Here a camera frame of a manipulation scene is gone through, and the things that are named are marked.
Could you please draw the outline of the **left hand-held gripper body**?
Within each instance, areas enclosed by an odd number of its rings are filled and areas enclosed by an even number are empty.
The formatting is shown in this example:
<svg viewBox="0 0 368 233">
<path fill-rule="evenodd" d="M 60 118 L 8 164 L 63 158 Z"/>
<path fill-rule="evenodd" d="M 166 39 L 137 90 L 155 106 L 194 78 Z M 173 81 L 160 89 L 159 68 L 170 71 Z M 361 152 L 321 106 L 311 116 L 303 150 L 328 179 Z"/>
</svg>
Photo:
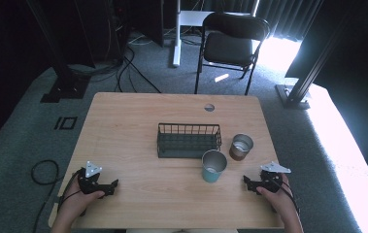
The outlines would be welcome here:
<svg viewBox="0 0 368 233">
<path fill-rule="evenodd" d="M 107 192 L 107 187 L 98 183 L 103 168 L 87 161 L 85 166 L 79 170 L 78 183 L 82 193 L 90 194 L 95 191 Z"/>
</svg>

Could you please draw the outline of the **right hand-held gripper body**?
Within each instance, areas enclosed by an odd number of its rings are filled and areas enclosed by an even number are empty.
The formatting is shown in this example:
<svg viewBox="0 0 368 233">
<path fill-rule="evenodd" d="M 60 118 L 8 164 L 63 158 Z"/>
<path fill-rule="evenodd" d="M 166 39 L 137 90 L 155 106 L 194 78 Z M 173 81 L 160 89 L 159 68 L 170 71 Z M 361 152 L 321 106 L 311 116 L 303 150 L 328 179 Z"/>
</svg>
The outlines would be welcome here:
<svg viewBox="0 0 368 233">
<path fill-rule="evenodd" d="M 273 193 L 276 193 L 284 183 L 282 174 L 291 173 L 289 168 L 285 168 L 274 161 L 261 165 L 260 168 L 260 178 L 263 186 Z"/>
</svg>

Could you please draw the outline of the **brown metal cup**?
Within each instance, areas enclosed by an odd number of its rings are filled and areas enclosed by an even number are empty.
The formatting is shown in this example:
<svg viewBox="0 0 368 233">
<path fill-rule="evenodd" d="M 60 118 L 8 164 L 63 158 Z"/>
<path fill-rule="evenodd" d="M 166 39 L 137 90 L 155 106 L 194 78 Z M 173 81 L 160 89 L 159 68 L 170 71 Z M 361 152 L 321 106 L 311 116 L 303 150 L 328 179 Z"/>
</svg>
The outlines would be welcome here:
<svg viewBox="0 0 368 233">
<path fill-rule="evenodd" d="M 229 150 L 230 156 L 236 160 L 243 160 L 252 150 L 254 142 L 249 135 L 237 134 L 233 137 Z"/>
</svg>

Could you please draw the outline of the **teal metal cup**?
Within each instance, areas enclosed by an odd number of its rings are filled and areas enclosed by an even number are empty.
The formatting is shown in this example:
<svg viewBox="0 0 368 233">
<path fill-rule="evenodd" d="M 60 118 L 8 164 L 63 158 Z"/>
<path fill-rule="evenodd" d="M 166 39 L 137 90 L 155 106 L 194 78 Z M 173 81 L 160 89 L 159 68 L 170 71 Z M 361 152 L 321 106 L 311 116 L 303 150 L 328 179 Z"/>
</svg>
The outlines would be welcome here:
<svg viewBox="0 0 368 233">
<path fill-rule="evenodd" d="M 218 150 L 208 150 L 202 156 L 202 178 L 215 183 L 227 167 L 226 156 Z"/>
</svg>

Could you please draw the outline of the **black wire basket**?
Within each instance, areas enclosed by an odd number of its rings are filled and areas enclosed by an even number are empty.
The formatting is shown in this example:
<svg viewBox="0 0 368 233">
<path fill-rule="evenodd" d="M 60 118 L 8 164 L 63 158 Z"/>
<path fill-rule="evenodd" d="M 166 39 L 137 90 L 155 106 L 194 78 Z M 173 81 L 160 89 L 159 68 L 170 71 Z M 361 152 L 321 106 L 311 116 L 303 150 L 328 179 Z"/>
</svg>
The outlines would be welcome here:
<svg viewBox="0 0 368 233">
<path fill-rule="evenodd" d="M 201 158 L 208 150 L 220 150 L 218 124 L 159 123 L 157 155 L 159 158 Z"/>
</svg>

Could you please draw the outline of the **person's right hand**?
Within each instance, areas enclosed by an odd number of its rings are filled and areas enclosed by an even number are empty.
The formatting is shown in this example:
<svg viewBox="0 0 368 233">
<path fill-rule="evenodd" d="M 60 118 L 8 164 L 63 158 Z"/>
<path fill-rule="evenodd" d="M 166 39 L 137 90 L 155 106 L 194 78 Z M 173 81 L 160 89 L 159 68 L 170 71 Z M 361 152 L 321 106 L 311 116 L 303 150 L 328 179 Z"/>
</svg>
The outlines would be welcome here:
<svg viewBox="0 0 368 233">
<path fill-rule="evenodd" d="M 282 174 L 282 177 L 284 183 L 276 193 L 273 193 L 261 186 L 257 190 L 261 193 L 262 196 L 266 198 L 266 200 L 272 205 L 275 211 L 294 209 L 297 213 L 293 192 L 289 186 L 288 178 L 285 174 Z"/>
</svg>

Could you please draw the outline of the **person's left hand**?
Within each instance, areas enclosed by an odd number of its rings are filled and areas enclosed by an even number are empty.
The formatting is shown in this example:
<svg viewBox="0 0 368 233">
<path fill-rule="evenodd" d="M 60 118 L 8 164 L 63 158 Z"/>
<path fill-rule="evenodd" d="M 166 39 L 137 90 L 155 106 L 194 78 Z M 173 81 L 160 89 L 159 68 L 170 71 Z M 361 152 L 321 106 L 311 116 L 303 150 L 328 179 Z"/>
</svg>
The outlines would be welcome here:
<svg viewBox="0 0 368 233">
<path fill-rule="evenodd" d="M 103 196 L 103 191 L 95 191 L 90 194 L 84 194 L 81 191 L 77 192 L 63 202 L 58 213 L 59 218 L 73 222 L 89 204 Z"/>
</svg>

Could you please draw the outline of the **black metal stand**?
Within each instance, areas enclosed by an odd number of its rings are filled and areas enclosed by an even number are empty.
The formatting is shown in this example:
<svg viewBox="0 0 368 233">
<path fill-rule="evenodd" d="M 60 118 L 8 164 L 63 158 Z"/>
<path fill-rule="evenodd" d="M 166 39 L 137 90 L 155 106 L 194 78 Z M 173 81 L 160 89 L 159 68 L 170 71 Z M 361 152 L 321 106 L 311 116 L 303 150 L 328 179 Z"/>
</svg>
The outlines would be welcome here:
<svg viewBox="0 0 368 233">
<path fill-rule="evenodd" d="M 47 57 L 56 80 L 50 91 L 41 98 L 42 103 L 58 103 L 61 99 L 83 99 L 90 76 L 75 74 L 68 66 L 50 28 L 39 0 L 24 0 L 30 24 L 42 51 Z"/>
<path fill-rule="evenodd" d="M 330 55 L 342 40 L 351 18 L 362 0 L 322 0 L 286 77 L 294 85 L 277 84 L 286 109 L 307 110 L 309 89 Z"/>
</svg>

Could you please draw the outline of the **black folding chair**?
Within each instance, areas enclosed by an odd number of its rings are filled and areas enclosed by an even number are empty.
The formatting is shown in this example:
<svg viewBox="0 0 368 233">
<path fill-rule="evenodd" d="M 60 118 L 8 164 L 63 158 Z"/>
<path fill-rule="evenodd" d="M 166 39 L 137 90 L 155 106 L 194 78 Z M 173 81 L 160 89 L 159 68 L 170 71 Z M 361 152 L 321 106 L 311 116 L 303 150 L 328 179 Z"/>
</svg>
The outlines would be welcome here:
<svg viewBox="0 0 368 233">
<path fill-rule="evenodd" d="M 260 17 L 211 13 L 203 20 L 201 33 L 194 93 L 198 92 L 203 67 L 208 66 L 241 70 L 240 79 L 250 72 L 245 90 L 248 95 L 260 48 L 270 34 L 269 23 Z"/>
</svg>

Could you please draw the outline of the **black partition panel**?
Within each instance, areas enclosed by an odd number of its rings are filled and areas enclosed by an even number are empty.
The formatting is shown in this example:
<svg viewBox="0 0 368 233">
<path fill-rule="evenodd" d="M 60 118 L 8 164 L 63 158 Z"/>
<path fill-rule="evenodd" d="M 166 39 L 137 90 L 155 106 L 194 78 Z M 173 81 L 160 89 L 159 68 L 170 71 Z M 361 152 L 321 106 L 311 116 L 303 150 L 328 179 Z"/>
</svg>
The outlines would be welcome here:
<svg viewBox="0 0 368 233">
<path fill-rule="evenodd" d="M 136 30 L 161 47 L 164 0 L 75 0 L 87 44 L 86 65 L 121 61 Z"/>
</svg>

